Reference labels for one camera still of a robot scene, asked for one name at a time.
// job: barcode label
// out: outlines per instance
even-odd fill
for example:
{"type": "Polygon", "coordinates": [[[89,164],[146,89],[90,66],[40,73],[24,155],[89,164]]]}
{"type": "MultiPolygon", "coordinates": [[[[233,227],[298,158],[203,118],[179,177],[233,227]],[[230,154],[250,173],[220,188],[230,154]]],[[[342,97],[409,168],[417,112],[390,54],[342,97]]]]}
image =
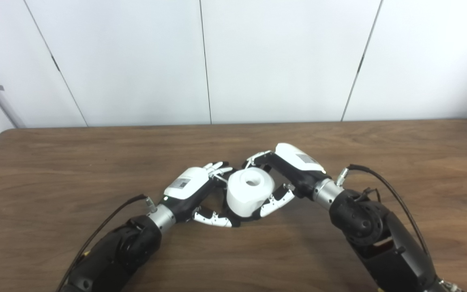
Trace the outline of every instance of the barcode label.
{"type": "Polygon", "coordinates": [[[309,155],[297,155],[300,159],[302,159],[302,161],[304,161],[304,163],[316,163],[318,164],[318,162],[314,159],[312,159],[309,155]]]}
{"type": "Polygon", "coordinates": [[[175,189],[183,189],[190,181],[189,178],[177,178],[174,182],[172,182],[169,187],[173,187],[175,189]]]}

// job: wooden table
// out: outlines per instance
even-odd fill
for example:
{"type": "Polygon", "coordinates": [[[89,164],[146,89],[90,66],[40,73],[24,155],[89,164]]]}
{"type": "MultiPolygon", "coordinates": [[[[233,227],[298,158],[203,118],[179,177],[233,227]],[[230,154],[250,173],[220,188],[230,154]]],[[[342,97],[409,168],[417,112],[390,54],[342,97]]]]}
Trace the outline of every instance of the wooden table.
{"type": "MultiPolygon", "coordinates": [[[[377,170],[404,197],[441,277],[467,290],[467,120],[13,129],[0,135],[0,291],[52,291],[89,234],[127,198],[158,201],[190,166],[289,142],[337,176],[377,170]]],[[[345,187],[380,187],[366,174],[345,187]]],[[[136,203],[104,233],[143,214],[136,203]]],[[[306,199],[238,229],[177,224],[126,291],[374,292],[333,227],[306,199]]]]}

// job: white spool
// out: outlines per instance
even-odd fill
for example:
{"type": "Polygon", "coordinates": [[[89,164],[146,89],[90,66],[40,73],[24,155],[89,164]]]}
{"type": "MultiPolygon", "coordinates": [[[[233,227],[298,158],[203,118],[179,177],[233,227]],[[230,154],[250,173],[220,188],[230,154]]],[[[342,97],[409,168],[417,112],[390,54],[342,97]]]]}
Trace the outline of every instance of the white spool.
{"type": "Polygon", "coordinates": [[[239,170],[228,179],[226,202],[241,217],[249,217],[271,196],[275,182],[260,168],[239,170]]]}

